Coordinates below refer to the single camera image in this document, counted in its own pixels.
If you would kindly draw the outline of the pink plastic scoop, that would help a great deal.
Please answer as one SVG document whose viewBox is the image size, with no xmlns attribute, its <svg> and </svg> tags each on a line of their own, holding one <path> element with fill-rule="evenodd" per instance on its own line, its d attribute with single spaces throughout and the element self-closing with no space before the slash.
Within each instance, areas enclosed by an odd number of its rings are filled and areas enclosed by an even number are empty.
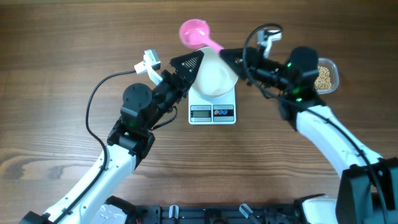
<svg viewBox="0 0 398 224">
<path fill-rule="evenodd" d="M 193 50 L 209 47 L 219 53 L 224 49 L 210 38 L 210 27 L 206 21 L 201 19 L 185 21 L 179 28 L 179 38 L 184 46 Z"/>
</svg>

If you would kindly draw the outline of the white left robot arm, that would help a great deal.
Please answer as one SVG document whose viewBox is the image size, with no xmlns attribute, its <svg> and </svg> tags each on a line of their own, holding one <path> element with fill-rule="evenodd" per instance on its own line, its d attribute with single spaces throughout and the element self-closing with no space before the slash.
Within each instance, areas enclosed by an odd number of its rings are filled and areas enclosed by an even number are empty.
<svg viewBox="0 0 398 224">
<path fill-rule="evenodd" d="M 114 189 L 148 155 L 159 120 L 187 97 L 203 58 L 200 50 L 175 57 L 170 61 L 174 73 L 157 73 L 159 58 L 154 50 L 146 50 L 133 72 L 147 73 L 155 88 L 135 83 L 125 89 L 121 115 L 107 140 L 100 142 L 103 151 L 94 165 L 55 205 L 41 215 L 27 213 L 21 223 L 91 223 Z"/>
</svg>

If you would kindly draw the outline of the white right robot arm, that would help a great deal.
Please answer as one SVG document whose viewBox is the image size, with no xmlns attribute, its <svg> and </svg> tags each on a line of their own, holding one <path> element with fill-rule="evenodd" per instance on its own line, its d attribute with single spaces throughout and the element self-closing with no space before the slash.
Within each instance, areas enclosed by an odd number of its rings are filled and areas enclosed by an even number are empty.
<svg viewBox="0 0 398 224">
<path fill-rule="evenodd" d="M 283 64 L 252 47 L 221 50 L 220 57 L 266 98 L 276 98 L 283 120 L 309 139 L 340 177 L 336 199 L 299 203 L 302 223 L 397 223 L 397 158 L 383 158 L 338 121 L 315 89 L 318 54 L 297 47 Z"/>
</svg>

